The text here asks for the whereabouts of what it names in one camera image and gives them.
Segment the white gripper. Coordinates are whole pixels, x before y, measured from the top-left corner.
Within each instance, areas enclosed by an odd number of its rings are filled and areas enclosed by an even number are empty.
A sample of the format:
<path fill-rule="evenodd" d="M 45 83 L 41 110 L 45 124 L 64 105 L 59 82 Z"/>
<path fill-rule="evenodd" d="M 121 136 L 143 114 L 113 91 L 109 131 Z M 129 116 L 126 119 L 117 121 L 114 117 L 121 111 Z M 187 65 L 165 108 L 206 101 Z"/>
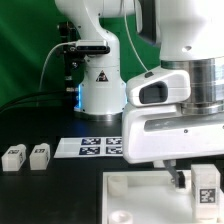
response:
<path fill-rule="evenodd" d="M 185 175 L 170 160 L 224 154 L 224 113 L 183 116 L 177 105 L 136 108 L 122 119 L 123 156 L 129 163 L 164 161 L 176 188 Z"/>

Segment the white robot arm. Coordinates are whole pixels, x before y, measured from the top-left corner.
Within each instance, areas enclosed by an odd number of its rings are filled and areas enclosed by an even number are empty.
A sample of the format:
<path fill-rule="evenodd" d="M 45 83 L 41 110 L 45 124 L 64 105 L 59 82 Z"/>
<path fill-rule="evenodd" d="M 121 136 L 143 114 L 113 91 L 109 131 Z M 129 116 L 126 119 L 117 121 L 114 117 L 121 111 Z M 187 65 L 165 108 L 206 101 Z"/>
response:
<path fill-rule="evenodd" d="M 78 29 L 84 56 L 79 110 L 122 118 L 130 163 L 224 154 L 224 0 L 55 0 Z M 138 34 L 160 48 L 158 67 L 120 77 L 118 38 L 102 18 L 133 14 Z"/>

